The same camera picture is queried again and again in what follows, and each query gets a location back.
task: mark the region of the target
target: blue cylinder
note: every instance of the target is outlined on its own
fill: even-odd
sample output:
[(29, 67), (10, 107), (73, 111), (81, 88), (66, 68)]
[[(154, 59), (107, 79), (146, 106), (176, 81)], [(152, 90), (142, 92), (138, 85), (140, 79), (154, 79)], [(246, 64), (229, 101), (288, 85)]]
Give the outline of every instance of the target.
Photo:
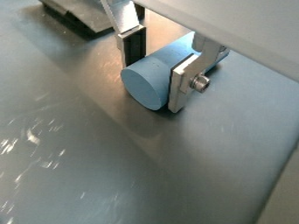
[(157, 110), (168, 101), (172, 68), (190, 53), (197, 53), (192, 50), (192, 37), (193, 32), (121, 71), (128, 93), (150, 110)]

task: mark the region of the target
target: metal bracket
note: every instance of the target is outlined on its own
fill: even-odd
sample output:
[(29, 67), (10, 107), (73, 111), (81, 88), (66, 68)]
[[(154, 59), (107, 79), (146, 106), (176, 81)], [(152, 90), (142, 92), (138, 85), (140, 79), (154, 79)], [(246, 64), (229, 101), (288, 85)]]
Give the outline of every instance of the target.
[(192, 90), (202, 93), (209, 86), (205, 72), (228, 56), (229, 49), (194, 33), (190, 54), (172, 70), (168, 109), (176, 113), (185, 105)]
[(134, 4), (129, 0), (99, 0), (116, 31), (116, 45), (122, 67), (145, 56), (145, 28), (138, 24)]

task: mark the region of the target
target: screw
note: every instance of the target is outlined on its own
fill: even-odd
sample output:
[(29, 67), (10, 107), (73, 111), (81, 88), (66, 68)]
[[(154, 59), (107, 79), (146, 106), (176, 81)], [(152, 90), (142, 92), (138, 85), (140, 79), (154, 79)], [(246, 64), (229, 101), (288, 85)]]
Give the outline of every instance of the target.
[(202, 93), (210, 84), (210, 80), (204, 76), (204, 73), (196, 74), (190, 82), (190, 88)]

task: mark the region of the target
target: white panel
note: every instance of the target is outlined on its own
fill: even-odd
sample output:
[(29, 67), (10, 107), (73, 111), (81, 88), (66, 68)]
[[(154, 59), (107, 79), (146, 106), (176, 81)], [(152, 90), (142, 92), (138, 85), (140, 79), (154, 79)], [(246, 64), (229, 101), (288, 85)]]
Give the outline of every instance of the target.
[(299, 1), (133, 1), (299, 81)]

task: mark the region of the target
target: gray table surface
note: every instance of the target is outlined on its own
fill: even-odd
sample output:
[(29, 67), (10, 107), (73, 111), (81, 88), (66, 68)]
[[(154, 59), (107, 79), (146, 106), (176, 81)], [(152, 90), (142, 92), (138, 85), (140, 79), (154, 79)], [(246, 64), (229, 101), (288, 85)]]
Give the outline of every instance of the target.
[[(132, 99), (113, 33), (0, 7), (0, 223), (252, 223), (299, 135), (299, 85), (237, 53), (173, 115)], [(145, 14), (152, 52), (186, 30)]]

